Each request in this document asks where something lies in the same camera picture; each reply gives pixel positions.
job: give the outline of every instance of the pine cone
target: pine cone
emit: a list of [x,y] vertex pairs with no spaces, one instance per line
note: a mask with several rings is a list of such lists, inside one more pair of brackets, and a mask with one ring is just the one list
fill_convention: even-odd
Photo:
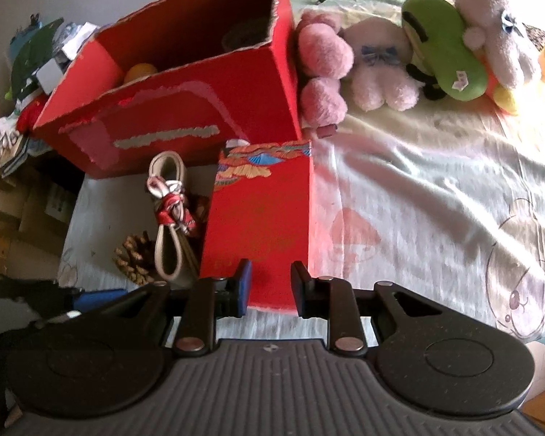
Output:
[[145,285],[154,281],[156,273],[154,263],[155,242],[149,239],[147,231],[141,236],[128,236],[122,248],[115,249],[113,262],[117,268],[136,285]]

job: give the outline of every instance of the stuffed animal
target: stuffed animal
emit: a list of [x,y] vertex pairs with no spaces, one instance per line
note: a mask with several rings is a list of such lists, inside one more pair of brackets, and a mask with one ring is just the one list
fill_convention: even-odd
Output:
[[414,48],[408,73],[425,84],[424,95],[437,100],[448,95],[469,101],[482,96],[488,77],[483,64],[463,43],[466,26],[446,0],[406,0],[401,25]]
[[499,84],[497,79],[490,73],[487,95],[508,114],[516,116],[523,112],[530,112],[535,103],[540,103],[545,97],[545,48],[539,53],[538,63],[541,67],[541,78],[524,84],[515,90],[509,90]]
[[350,76],[353,101],[369,111],[384,103],[402,112],[418,102],[418,85],[405,71],[412,47],[404,30],[390,20],[369,17],[343,31],[353,48]]
[[338,15],[307,10],[297,26],[300,63],[312,77],[300,93],[303,119],[321,133],[335,132],[345,118],[347,104],[339,94],[340,79],[353,65],[352,48],[338,35]]
[[469,26],[464,44],[472,51],[484,49],[498,82],[514,90],[541,76],[539,52],[513,15],[509,0],[454,0]]

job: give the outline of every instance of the flat red box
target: flat red box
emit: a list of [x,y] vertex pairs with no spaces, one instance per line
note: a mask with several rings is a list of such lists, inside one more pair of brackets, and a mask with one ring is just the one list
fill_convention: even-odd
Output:
[[[238,24],[263,40],[225,52]],[[301,139],[289,0],[159,0],[90,39],[35,133],[94,178],[143,173],[164,150],[216,163],[227,139]],[[133,65],[160,73],[121,85]]]
[[225,149],[218,164],[201,277],[232,276],[252,261],[248,305],[296,311],[291,264],[308,263],[311,144]]

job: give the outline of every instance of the yellow plush toy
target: yellow plush toy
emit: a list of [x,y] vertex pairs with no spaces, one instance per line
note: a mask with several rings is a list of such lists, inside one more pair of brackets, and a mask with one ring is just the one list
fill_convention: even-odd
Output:
[[519,115],[529,108],[532,109],[533,104],[540,103],[541,98],[545,96],[545,48],[539,53],[541,79],[531,81],[514,90],[509,90],[499,84],[488,65],[485,65],[487,72],[489,72],[487,95],[506,113]]

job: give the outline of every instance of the green plush toy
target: green plush toy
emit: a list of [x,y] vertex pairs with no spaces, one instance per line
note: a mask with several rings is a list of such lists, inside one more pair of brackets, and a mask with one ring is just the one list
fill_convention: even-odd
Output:
[[469,101],[485,93],[487,71],[464,45],[465,24],[454,6],[446,0],[406,0],[401,17],[416,62],[406,69],[411,77],[426,84],[426,98],[439,99],[447,94]]

